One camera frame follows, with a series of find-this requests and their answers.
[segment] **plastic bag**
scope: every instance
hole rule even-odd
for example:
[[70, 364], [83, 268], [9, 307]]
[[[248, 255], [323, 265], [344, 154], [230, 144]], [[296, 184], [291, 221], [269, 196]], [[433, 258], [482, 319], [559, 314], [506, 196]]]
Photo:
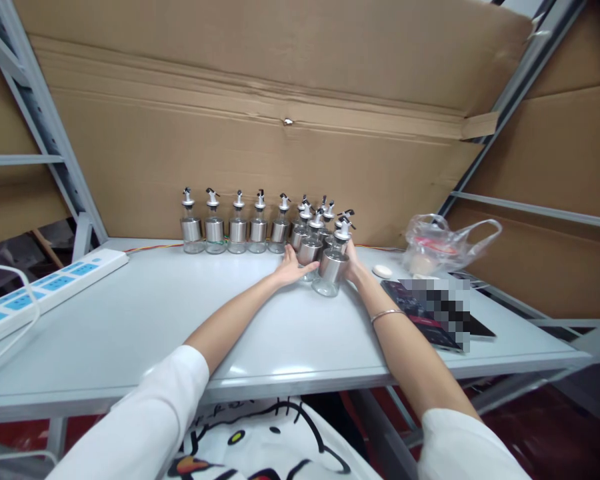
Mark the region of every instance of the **plastic bag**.
[[[471, 230], [484, 223], [490, 223], [497, 231], [475, 245], [468, 243]], [[500, 232], [502, 225], [492, 219], [454, 232], [440, 215], [416, 215], [405, 232], [409, 246], [403, 255], [403, 265], [412, 275], [430, 275], [436, 271], [464, 268], [480, 257]]]

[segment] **person's left hand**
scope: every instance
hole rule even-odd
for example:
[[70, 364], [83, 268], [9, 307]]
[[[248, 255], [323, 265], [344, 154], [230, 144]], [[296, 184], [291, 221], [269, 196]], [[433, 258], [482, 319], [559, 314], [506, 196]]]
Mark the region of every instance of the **person's left hand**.
[[313, 262], [306, 267], [300, 267], [293, 247], [286, 245], [285, 257], [278, 268], [271, 274], [271, 278], [276, 280], [278, 287], [284, 287], [300, 280], [300, 278], [304, 277], [309, 272], [316, 270], [319, 266], [320, 262]]

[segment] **hand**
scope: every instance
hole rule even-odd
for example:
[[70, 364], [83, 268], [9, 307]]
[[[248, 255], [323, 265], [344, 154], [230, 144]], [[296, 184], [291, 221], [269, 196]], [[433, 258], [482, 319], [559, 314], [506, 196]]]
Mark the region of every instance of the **hand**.
[[290, 285], [307, 273], [316, 270], [320, 266], [320, 262], [313, 262], [306, 267], [300, 267], [298, 258], [295, 256], [295, 251], [290, 245], [285, 246], [285, 257], [282, 263], [271, 274], [271, 278], [275, 280], [278, 288]]
[[355, 283], [360, 274], [367, 271], [367, 268], [358, 258], [358, 252], [355, 249], [353, 240], [349, 240], [347, 243], [347, 250], [345, 252], [349, 257], [349, 267], [345, 272], [345, 278]]

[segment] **brown cardboard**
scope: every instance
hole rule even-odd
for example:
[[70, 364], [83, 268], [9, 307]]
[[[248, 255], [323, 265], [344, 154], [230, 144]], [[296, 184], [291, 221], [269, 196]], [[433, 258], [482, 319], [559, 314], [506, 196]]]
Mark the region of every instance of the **brown cardboard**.
[[[0, 74], [0, 155], [36, 153], [29, 130]], [[68, 216], [46, 166], [0, 167], [0, 241]]]
[[254, 80], [490, 110], [531, 32], [472, 0], [16, 1], [28, 33]]
[[142, 59], [94, 47], [32, 37], [48, 85], [56, 91], [99, 93], [170, 103], [216, 115], [263, 121], [292, 119], [296, 125], [374, 135], [426, 135], [468, 139], [495, 131], [497, 113], [464, 119], [422, 106], [376, 105], [373, 99], [327, 99], [286, 85], [254, 85], [248, 78]]
[[423, 204], [432, 182], [450, 163], [466, 166], [480, 148], [428, 137], [284, 127], [94, 94], [52, 94], [114, 237], [180, 238], [181, 192], [188, 185], [201, 215], [204, 189], [218, 191], [226, 219], [238, 189], [249, 207], [264, 189], [270, 215], [281, 191], [294, 201], [303, 193], [312, 202], [328, 194], [338, 211], [356, 211], [358, 242], [403, 245], [399, 236], [409, 218], [438, 207]]
[[558, 50], [529, 90], [528, 98], [600, 86], [600, 0], [587, 8], [569, 29]]
[[600, 87], [524, 100], [465, 191], [600, 217]]
[[552, 318], [600, 318], [600, 228], [465, 200], [448, 220], [487, 218], [503, 232], [469, 272]]

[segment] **white sleeve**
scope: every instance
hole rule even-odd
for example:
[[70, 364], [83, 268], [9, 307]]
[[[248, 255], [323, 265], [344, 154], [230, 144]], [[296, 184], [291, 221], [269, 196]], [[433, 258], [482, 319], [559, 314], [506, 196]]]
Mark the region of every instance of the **white sleeve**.
[[498, 436], [473, 417], [431, 409], [422, 428], [420, 480], [530, 480]]
[[182, 345], [162, 360], [80, 439], [48, 479], [154, 479], [193, 421], [209, 381], [198, 350]]

